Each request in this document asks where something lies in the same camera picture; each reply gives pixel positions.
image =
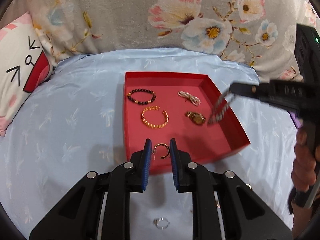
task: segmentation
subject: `black arrow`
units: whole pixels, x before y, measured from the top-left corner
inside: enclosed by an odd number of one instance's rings
[[[18,72],[18,84],[19,84],[19,86],[20,86],[20,66],[16,66],[16,67],[13,67],[13,68],[11,68],[11,69],[8,69],[8,70],[7,70],[7,73],[9,73],[9,72],[12,71],[12,70],[16,70],[16,71],[15,71],[15,73],[14,73],[12,79],[11,79],[11,82],[12,82],[12,80],[14,79],[14,77],[16,76],[16,73]]]
[[[36,46],[36,47],[32,47],[33,44],[35,44],[36,40],[33,41],[33,43],[30,45],[30,36],[28,36],[29,39],[29,49],[39,49],[40,47]]]

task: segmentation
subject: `cartoon pillow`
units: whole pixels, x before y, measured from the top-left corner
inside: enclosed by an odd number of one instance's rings
[[[4,136],[21,105],[52,73],[29,13],[0,30],[0,58],[0,136]]]

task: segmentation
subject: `metal screw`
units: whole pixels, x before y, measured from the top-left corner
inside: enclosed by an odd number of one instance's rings
[[[90,171],[87,173],[88,179],[94,179],[96,176],[97,176],[97,173],[95,173],[94,171]]]
[[[225,176],[229,179],[232,179],[235,177],[235,174],[233,171],[226,171]]]
[[[123,166],[124,166],[126,169],[131,169],[131,168],[133,168],[133,163],[125,163],[125,164],[123,164]]]
[[[196,167],[198,167],[198,164],[196,164],[196,163],[188,163],[188,167],[190,169],[195,169]]]

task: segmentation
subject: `black device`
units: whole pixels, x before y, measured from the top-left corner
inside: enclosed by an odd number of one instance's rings
[[[132,154],[130,161],[112,172],[88,172],[46,214],[30,234],[30,240],[96,240],[105,192],[108,192],[102,240],[130,239],[130,192],[143,192],[148,184],[151,140]]]
[[[307,145],[314,154],[320,145],[320,37],[315,28],[297,25],[294,53],[304,82],[271,80],[258,86],[233,83],[230,92],[295,112],[303,120]],[[300,207],[310,208],[320,188],[320,163],[316,164],[315,172],[316,184],[308,192],[297,192],[295,196]]]
[[[105,192],[101,239],[130,239],[130,192],[148,181],[151,141],[112,172],[88,172],[37,224],[30,240],[96,240]],[[290,229],[232,171],[218,174],[192,162],[170,140],[173,181],[179,193],[192,192],[193,240],[221,240],[217,192],[226,240],[292,240]]]

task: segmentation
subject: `watch face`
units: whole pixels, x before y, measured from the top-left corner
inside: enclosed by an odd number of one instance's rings
[[[196,116],[195,116],[195,122],[196,122],[196,124],[203,124],[203,118],[202,118],[202,116],[201,115],[199,115],[199,114],[197,114]]]

